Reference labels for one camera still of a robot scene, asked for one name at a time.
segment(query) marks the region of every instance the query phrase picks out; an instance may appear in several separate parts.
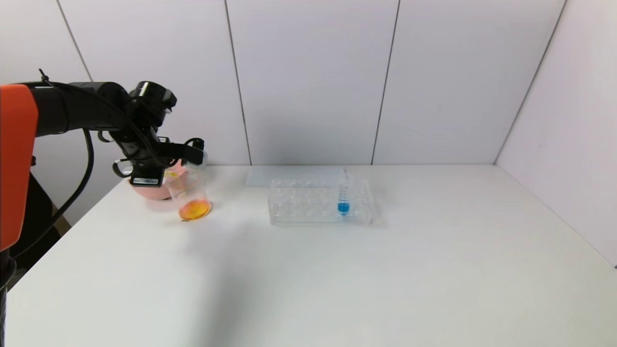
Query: clear plastic beaker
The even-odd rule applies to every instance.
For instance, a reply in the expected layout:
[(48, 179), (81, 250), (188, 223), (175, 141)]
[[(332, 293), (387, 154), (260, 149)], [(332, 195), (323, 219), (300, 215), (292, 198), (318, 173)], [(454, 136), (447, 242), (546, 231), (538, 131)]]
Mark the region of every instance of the clear plastic beaker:
[(205, 195), (203, 172), (198, 167), (186, 168), (186, 179), (177, 179), (167, 184), (172, 199), (183, 220), (199, 219), (210, 212), (210, 201)]

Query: white wall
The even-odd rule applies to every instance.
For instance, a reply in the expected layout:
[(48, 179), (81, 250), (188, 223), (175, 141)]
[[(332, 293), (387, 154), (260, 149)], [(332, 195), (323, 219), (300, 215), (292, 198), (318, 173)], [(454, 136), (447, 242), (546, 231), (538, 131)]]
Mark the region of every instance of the white wall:
[(375, 164), (492, 164), (564, 0), (401, 0)]
[(568, 0), (497, 165), (617, 265), (617, 2)]
[(397, 0), (229, 0), (253, 164), (370, 164)]

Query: pink bowl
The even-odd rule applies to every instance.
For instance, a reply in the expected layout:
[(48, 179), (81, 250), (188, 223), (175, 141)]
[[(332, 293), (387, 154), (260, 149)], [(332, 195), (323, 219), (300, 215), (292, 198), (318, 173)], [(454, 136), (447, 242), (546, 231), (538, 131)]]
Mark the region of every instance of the pink bowl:
[(175, 172), (177, 174), (176, 177), (165, 177), (164, 182), (160, 187), (145, 187), (145, 186), (133, 186), (133, 189), (137, 194), (143, 196), (146, 199), (150, 200), (165, 200), (172, 197), (171, 193), (169, 193), (169, 189), (167, 188), (167, 184), (174, 180), (181, 180), (182, 184), (186, 183), (188, 179), (188, 173), (186, 169), (182, 167), (180, 161), (173, 167), (167, 169), (167, 171)]

